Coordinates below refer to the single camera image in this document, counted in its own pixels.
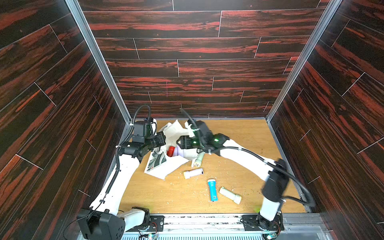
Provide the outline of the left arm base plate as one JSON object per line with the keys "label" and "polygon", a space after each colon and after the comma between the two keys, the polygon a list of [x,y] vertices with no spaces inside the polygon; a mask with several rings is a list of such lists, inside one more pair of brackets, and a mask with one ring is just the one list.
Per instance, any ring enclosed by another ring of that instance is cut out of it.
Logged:
{"label": "left arm base plate", "polygon": [[127,232],[162,232],[164,230],[165,216],[150,215],[149,220],[140,225],[133,227]]}

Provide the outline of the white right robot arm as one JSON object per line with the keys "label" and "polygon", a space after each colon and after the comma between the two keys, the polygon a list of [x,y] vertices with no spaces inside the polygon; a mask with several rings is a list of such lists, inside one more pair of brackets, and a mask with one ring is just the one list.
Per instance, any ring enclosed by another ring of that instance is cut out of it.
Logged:
{"label": "white right robot arm", "polygon": [[226,135],[214,135],[203,121],[188,120],[185,122],[185,127],[188,134],[179,137],[177,141],[181,149],[198,149],[206,154],[216,154],[232,160],[265,182],[262,189],[264,199],[256,223],[262,230],[271,230],[281,210],[283,193],[289,182],[289,177],[284,173],[286,170],[284,161],[280,159],[276,162],[261,157],[243,148]]}

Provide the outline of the white floral tote bag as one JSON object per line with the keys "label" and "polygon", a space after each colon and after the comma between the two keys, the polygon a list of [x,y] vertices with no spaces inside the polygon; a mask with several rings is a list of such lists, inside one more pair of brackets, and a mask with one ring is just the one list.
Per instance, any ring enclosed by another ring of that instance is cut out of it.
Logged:
{"label": "white floral tote bag", "polygon": [[164,180],[167,175],[178,169],[181,165],[198,158],[197,149],[181,149],[177,141],[182,136],[190,137],[191,131],[184,128],[176,120],[167,123],[160,129],[166,137],[166,144],[155,148],[149,157],[144,173]]}

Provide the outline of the pale green flashlight bottom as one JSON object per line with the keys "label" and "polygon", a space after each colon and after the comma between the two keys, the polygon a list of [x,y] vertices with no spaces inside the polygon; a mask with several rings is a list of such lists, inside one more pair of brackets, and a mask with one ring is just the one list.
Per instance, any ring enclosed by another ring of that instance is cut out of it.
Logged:
{"label": "pale green flashlight bottom", "polygon": [[233,192],[221,187],[219,193],[224,197],[232,200],[235,204],[239,205],[241,203],[242,197],[238,194],[234,194]]}

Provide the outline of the red flashlight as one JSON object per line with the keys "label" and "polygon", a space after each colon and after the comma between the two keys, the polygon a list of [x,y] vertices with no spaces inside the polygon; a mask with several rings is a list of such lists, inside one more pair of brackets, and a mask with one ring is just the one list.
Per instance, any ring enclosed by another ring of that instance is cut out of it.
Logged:
{"label": "red flashlight", "polygon": [[168,157],[173,157],[173,155],[174,155],[174,151],[175,151],[175,147],[170,146],[169,149],[168,149],[168,151],[167,151],[167,156],[168,156]]}

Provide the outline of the pale green flashlight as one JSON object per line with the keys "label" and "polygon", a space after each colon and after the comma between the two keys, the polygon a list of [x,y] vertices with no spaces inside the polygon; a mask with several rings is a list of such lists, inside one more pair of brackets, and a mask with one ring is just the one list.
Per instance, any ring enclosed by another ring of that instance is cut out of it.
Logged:
{"label": "pale green flashlight", "polygon": [[235,204],[239,205],[241,203],[242,197],[238,194],[234,194],[233,192],[221,187],[219,193],[224,197],[232,200]]}
{"label": "pale green flashlight", "polygon": [[204,155],[205,155],[205,152],[198,153],[198,157],[196,158],[195,162],[193,163],[194,167],[197,167],[197,168],[201,167]]}

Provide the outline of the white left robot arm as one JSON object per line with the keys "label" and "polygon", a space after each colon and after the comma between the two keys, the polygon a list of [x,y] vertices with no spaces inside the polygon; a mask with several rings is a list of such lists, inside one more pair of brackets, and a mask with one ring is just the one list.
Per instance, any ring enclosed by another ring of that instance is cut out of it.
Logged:
{"label": "white left robot arm", "polygon": [[144,138],[141,142],[125,141],[116,146],[116,167],[97,198],[88,208],[82,208],[77,223],[86,240],[120,240],[131,229],[150,228],[150,211],[134,207],[119,213],[123,194],[143,157],[153,149],[166,144],[163,132]]}

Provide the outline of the blue flashlight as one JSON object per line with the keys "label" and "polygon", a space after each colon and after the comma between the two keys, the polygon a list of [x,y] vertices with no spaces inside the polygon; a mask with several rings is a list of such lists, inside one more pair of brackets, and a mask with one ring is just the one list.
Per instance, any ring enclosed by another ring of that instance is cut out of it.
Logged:
{"label": "blue flashlight", "polygon": [[211,201],[217,202],[218,201],[218,195],[217,195],[217,188],[216,188],[216,180],[215,179],[209,179],[208,180],[208,186],[209,186]]}

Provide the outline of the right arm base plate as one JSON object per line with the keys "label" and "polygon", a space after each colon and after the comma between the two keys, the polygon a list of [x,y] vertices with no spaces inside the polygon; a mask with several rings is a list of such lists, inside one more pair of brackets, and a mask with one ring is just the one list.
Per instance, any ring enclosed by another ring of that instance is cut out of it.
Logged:
{"label": "right arm base plate", "polygon": [[285,229],[281,213],[277,213],[272,221],[268,221],[260,214],[242,215],[240,222],[243,224],[245,231],[279,232]]}

